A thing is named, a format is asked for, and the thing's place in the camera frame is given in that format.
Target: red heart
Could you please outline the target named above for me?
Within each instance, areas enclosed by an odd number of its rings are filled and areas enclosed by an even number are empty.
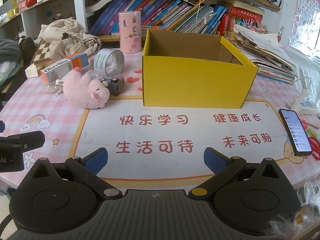
[[[127,81],[132,84],[132,83],[135,83],[135,82],[138,82],[140,80],[140,78],[133,78],[133,77],[128,77],[127,78]]]

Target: stack of papers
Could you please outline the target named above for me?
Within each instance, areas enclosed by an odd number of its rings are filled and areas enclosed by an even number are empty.
[[[295,80],[295,63],[280,48],[275,33],[259,34],[239,25],[234,30],[238,39],[235,45],[259,67],[258,75],[287,84]]]

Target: phone screen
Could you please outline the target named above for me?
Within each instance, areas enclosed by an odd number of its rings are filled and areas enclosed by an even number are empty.
[[[281,110],[285,122],[287,123],[291,136],[293,138],[294,144],[298,152],[311,152],[311,146],[308,137],[304,131],[304,128],[299,120],[298,115],[294,111]]]

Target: white charging cable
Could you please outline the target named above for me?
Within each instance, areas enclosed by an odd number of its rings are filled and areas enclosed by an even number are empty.
[[[195,33],[197,32],[197,22],[198,22],[198,15],[199,15],[199,11],[200,11],[200,4],[201,4],[201,0],[199,0],[198,11],[197,11],[197,14],[196,14],[196,29],[195,29]]]
[[[292,85],[292,84],[294,84],[294,83],[296,83],[296,82],[298,82],[299,80],[302,80],[302,79],[309,79],[310,80],[310,83],[309,83],[309,85],[308,85],[308,87],[306,88],[306,90],[308,90],[309,88],[310,88],[310,85],[311,85],[311,83],[312,83],[312,80],[311,80],[311,78],[309,78],[309,77],[302,77],[302,78],[299,78],[299,79],[297,79],[297,80],[295,80],[295,81],[293,81],[292,83],[290,83],[289,85]],[[280,88],[279,90],[277,90],[277,91],[273,91],[273,92],[254,92],[254,91],[250,91],[251,93],[255,93],[255,94],[271,94],[271,93],[276,93],[276,92],[279,92],[279,91],[281,91],[282,89],[284,89],[284,88],[286,88],[286,86],[285,87],[282,87],[282,88]]]

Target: gray cloth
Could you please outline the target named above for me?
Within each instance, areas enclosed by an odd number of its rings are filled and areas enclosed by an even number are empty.
[[[21,51],[16,41],[0,39],[0,63],[6,61],[20,62]]]

